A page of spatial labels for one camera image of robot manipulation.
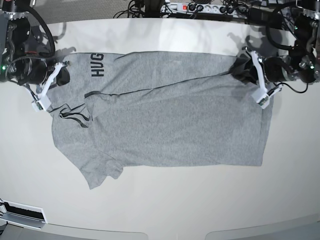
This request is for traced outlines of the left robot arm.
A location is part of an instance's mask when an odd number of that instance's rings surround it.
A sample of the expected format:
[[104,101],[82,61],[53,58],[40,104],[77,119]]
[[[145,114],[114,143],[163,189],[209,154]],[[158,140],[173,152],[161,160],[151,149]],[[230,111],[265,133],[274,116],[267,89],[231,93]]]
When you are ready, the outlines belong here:
[[[295,38],[293,45],[276,42],[271,35],[276,20],[287,23],[282,11],[295,10],[293,27],[289,32]],[[271,96],[287,86],[289,81],[301,80],[306,86],[320,80],[320,2],[318,0],[295,0],[279,4],[268,16],[265,23],[268,42],[285,56],[253,57],[253,51],[243,47],[230,74],[244,83],[252,83]]]

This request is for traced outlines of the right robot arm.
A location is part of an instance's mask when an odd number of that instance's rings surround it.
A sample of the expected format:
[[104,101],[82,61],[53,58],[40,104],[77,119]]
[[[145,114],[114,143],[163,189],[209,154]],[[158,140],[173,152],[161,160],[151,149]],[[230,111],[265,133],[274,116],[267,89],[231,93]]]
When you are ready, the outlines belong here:
[[[28,88],[43,85],[54,73],[58,60],[55,58],[55,40],[43,17],[35,10],[31,0],[3,0],[0,16],[5,21],[1,34],[0,80]],[[31,37],[42,45],[34,34],[29,16],[44,30],[48,46],[46,51],[29,49]]]

